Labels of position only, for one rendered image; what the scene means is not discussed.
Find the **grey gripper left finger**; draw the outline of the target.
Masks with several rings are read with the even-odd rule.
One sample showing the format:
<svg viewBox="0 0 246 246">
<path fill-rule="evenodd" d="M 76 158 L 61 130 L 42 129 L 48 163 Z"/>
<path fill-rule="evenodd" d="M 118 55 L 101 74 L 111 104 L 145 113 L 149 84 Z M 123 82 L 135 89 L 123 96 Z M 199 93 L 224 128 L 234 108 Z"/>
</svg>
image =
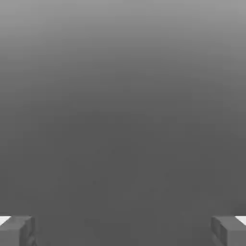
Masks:
<svg viewBox="0 0 246 246">
<path fill-rule="evenodd" d="M 0 216 L 0 246 L 36 246 L 35 218 Z"/>
</svg>

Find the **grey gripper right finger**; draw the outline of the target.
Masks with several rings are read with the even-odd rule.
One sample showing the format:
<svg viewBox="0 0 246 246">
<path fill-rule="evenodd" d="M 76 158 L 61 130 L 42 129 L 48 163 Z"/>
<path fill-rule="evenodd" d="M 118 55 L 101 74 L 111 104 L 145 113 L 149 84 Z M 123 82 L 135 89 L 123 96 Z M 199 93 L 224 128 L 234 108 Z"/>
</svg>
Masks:
<svg viewBox="0 0 246 246">
<path fill-rule="evenodd" d="M 210 229 L 215 246 L 246 246 L 246 216 L 213 216 Z"/>
</svg>

